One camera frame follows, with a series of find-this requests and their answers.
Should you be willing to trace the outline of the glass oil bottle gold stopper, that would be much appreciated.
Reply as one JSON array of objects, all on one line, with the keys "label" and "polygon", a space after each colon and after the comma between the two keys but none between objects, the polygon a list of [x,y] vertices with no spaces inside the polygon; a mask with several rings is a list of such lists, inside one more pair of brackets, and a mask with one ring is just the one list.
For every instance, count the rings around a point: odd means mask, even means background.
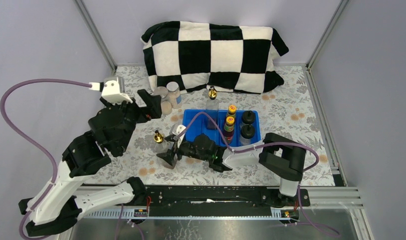
[{"label": "glass oil bottle gold stopper", "polygon": [[155,153],[156,154],[166,152],[169,149],[172,150],[170,142],[165,140],[164,135],[161,134],[158,130],[155,130],[155,134],[154,134],[153,139],[155,141]]},{"label": "glass oil bottle gold stopper", "polygon": [[218,111],[219,111],[219,100],[217,99],[217,90],[214,86],[211,86],[208,90],[208,99],[206,101],[206,113],[213,119],[207,120],[206,127],[209,130],[216,129],[215,124],[217,123],[218,119]]}]

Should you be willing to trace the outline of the sauce bottle yellow cap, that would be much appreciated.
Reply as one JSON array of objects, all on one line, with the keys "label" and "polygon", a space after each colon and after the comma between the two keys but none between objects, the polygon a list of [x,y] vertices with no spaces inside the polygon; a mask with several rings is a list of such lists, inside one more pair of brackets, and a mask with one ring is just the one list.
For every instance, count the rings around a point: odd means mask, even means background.
[{"label": "sauce bottle yellow cap", "polygon": [[236,107],[235,105],[231,104],[231,105],[228,107],[226,117],[227,117],[227,118],[228,118],[228,117],[236,118],[236,111],[237,111],[237,107]]},{"label": "sauce bottle yellow cap", "polygon": [[223,126],[223,136],[227,144],[231,144],[235,131],[235,118],[232,116],[227,116]]}]

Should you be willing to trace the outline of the blue plastic divided bin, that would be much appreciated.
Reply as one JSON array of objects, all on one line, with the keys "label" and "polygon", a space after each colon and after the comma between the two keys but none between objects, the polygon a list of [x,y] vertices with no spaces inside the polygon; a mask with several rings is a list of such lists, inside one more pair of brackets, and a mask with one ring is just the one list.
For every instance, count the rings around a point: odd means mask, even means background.
[{"label": "blue plastic divided bin", "polygon": [[[237,110],[236,111],[236,119],[235,119],[235,131],[232,143],[229,144],[230,147],[242,147],[239,142],[240,138],[240,130],[242,126],[240,126],[241,122],[241,115],[246,110]],[[184,111],[184,117],[182,124],[184,126],[188,126],[194,116],[200,112],[205,112],[204,109],[187,109]],[[253,110],[256,114],[255,122],[252,124],[255,128],[255,136],[252,138],[252,142],[250,145],[257,143],[261,140],[261,132],[260,132],[260,124],[259,124],[259,116],[258,112]],[[207,129],[206,122],[208,118],[202,114],[199,115],[194,122],[192,122],[191,126],[185,133],[185,140],[192,142],[194,138],[199,136],[200,134],[207,135],[211,140],[215,141],[217,145],[225,147],[225,143],[222,139],[222,134],[219,133],[217,129]]]}]

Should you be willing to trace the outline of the seed shaker black cap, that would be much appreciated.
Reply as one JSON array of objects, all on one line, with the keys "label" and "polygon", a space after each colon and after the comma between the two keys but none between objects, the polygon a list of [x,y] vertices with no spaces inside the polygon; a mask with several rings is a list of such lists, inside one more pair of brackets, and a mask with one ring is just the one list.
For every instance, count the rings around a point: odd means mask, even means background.
[{"label": "seed shaker black cap", "polygon": [[240,126],[252,125],[255,122],[256,114],[251,110],[246,110],[241,115]]},{"label": "seed shaker black cap", "polygon": [[255,128],[250,124],[245,124],[240,130],[239,142],[241,146],[246,146],[251,144],[252,138],[255,136]]}]

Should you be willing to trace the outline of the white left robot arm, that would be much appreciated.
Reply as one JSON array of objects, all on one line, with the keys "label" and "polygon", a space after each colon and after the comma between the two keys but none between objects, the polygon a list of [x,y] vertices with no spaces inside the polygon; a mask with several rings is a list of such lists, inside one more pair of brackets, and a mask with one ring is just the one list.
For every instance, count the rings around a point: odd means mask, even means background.
[{"label": "white left robot arm", "polygon": [[144,89],[138,95],[145,106],[138,106],[134,99],[119,104],[104,100],[104,107],[88,121],[90,130],[73,139],[63,152],[56,178],[48,183],[50,190],[19,202],[21,213],[28,217],[22,230],[29,237],[40,240],[57,235],[89,213],[119,204],[138,206],[147,200],[147,190],[138,177],[95,193],[76,194],[112,157],[124,154],[137,124],[161,117],[160,96]]}]

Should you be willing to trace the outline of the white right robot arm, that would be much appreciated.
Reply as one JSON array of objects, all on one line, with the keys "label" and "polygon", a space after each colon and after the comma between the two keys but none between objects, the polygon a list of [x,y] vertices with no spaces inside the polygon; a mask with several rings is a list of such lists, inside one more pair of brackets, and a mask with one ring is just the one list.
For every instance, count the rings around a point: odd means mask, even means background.
[{"label": "white right robot arm", "polygon": [[193,141],[168,136],[173,146],[157,157],[174,167],[182,156],[207,161],[216,172],[231,171],[234,168],[260,164],[280,177],[278,201],[290,206],[297,200],[298,184],[303,177],[307,147],[279,136],[266,134],[256,143],[226,147],[218,145],[207,135],[200,134]]}]

